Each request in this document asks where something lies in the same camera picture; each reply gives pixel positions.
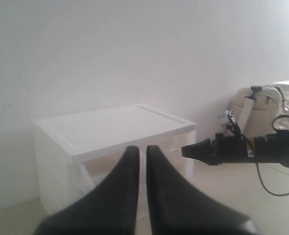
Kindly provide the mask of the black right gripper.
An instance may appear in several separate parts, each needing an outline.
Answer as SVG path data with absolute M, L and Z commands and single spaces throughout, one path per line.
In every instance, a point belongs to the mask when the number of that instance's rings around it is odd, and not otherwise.
M 210 150 L 210 138 L 181 148 L 183 157 L 198 160 L 207 165 L 256 162 L 251 144 L 242 136 L 224 136 L 222 133 L 216 133 L 211 154 L 196 154 L 209 153 Z

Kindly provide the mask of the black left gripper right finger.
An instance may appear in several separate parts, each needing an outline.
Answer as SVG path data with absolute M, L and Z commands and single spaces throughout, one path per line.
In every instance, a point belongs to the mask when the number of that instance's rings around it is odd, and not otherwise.
M 157 145 L 146 149 L 146 186 L 154 235 L 261 234 L 249 216 L 195 188 Z

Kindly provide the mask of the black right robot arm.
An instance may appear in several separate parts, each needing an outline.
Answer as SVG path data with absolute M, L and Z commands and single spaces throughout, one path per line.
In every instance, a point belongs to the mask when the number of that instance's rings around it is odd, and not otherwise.
M 289 130 L 253 138 L 216 133 L 214 140 L 183 146 L 181 152 L 183 157 L 207 165 L 271 163 L 289 168 Z

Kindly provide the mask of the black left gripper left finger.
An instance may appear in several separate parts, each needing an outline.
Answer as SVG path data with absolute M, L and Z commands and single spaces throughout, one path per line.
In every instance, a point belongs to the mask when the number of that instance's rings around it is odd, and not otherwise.
M 35 235 L 133 235 L 140 151 L 129 146 L 106 178 L 82 199 L 44 219 Z

